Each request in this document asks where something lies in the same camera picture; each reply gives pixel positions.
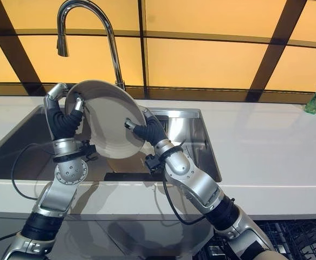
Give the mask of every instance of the ceramic plate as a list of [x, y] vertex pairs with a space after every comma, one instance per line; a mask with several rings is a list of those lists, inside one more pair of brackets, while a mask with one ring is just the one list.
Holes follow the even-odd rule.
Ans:
[[127, 158], [140, 151], [144, 140], [125, 128], [124, 122], [130, 118], [138, 125], [146, 125], [146, 121], [129, 94], [105, 81], [83, 81], [73, 86], [66, 96], [67, 114], [75, 105], [75, 92], [85, 100], [85, 118], [78, 131], [79, 139], [90, 139], [97, 152], [107, 158]]

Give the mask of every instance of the dishwasher rack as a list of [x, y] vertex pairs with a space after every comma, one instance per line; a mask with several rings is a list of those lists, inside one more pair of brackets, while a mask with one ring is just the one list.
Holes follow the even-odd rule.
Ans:
[[[316, 219], [256, 221], [275, 250], [289, 260], [316, 260]], [[216, 235], [195, 256], [195, 260], [231, 260], [222, 249], [224, 240]]]

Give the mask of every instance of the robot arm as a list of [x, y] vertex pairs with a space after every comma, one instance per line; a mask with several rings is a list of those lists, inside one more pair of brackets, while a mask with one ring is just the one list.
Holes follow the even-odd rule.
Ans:
[[143, 112], [147, 127], [137, 126], [130, 119], [126, 120], [125, 127], [153, 145], [155, 156], [165, 163], [167, 181], [179, 187], [227, 241], [231, 259], [285, 259], [274, 251], [266, 234], [224, 194], [213, 178], [196, 167], [180, 146], [168, 140], [156, 117], [146, 108]]
[[64, 115], [58, 100], [67, 92], [67, 85], [58, 83], [44, 98], [55, 152], [53, 161], [57, 163], [54, 180], [44, 187], [22, 231], [16, 234], [4, 253], [3, 260], [47, 259], [45, 255], [52, 250], [76, 189], [87, 176], [88, 166], [81, 157], [95, 152], [95, 146], [75, 140], [84, 101], [77, 95], [74, 109], [69, 115]]

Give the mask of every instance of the kitchen sink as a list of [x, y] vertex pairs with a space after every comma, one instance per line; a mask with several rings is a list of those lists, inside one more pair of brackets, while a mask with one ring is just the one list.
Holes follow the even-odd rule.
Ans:
[[[221, 181], [216, 159], [199, 109], [150, 108], [165, 128], [169, 139], [182, 144], [184, 153], [192, 157], [196, 166]], [[30, 143], [41, 144], [53, 151], [46, 116], [42, 105], [36, 107], [0, 141], [0, 179], [10, 179], [12, 165], [19, 152]], [[15, 169], [18, 180], [53, 180], [55, 163], [52, 155], [37, 146], [23, 153]], [[144, 166], [145, 156], [152, 147], [146, 143], [138, 154], [127, 159], [107, 159], [93, 154], [87, 162], [89, 172], [85, 181], [161, 181], [151, 176]]]

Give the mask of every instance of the chrome faucet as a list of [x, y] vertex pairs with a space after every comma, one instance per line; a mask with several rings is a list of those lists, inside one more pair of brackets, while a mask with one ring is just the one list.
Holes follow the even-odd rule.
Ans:
[[107, 32], [109, 49], [111, 50], [112, 62], [116, 79], [115, 84], [121, 89], [125, 90], [124, 81], [121, 77], [118, 52], [117, 46], [115, 45], [113, 28], [105, 13], [93, 2], [89, 0], [67, 0], [60, 6], [57, 16], [58, 41], [56, 47], [58, 49], [58, 54], [63, 57], [69, 56], [66, 43], [65, 20], [69, 11], [75, 7], [84, 7], [89, 9], [90, 11], [95, 13], [96, 16], [100, 18], [100, 20], [102, 21], [102, 24], [104, 25]]

